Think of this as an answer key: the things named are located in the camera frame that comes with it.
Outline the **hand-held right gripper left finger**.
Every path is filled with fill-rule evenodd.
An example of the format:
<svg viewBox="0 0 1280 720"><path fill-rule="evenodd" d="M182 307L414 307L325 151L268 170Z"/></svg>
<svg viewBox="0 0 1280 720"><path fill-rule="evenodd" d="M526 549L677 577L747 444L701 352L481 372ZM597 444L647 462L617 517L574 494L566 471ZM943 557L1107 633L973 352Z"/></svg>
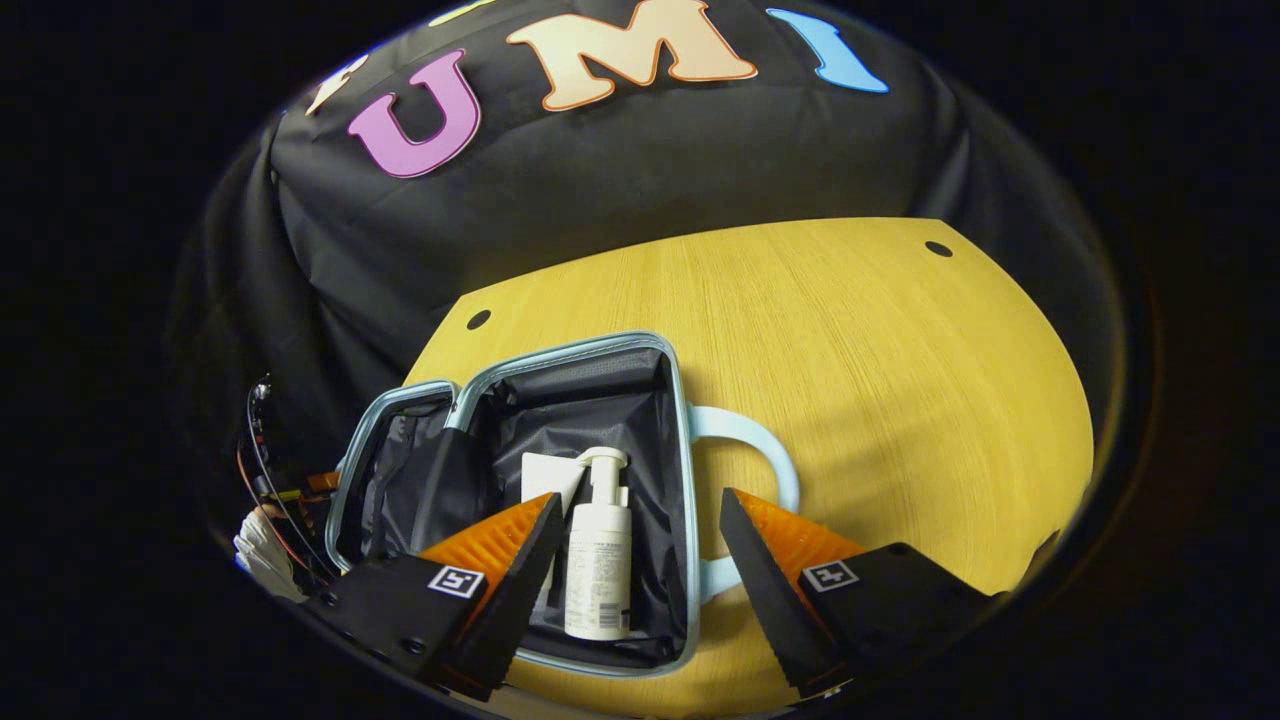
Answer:
<svg viewBox="0 0 1280 720"><path fill-rule="evenodd" d="M561 495L544 493L420 553L362 562L305 609L396 673L486 701L506 680L563 537Z"/></svg>

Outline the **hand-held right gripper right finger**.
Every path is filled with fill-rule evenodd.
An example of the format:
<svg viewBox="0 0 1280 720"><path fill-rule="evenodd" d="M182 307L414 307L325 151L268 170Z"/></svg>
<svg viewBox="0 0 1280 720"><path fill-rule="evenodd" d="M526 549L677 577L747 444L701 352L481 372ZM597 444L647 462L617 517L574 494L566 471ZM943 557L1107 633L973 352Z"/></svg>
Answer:
<svg viewBox="0 0 1280 720"><path fill-rule="evenodd" d="M1002 600L908 543L869 550L737 488L723 493L719 532L786 682L804 698L904 673Z"/></svg>

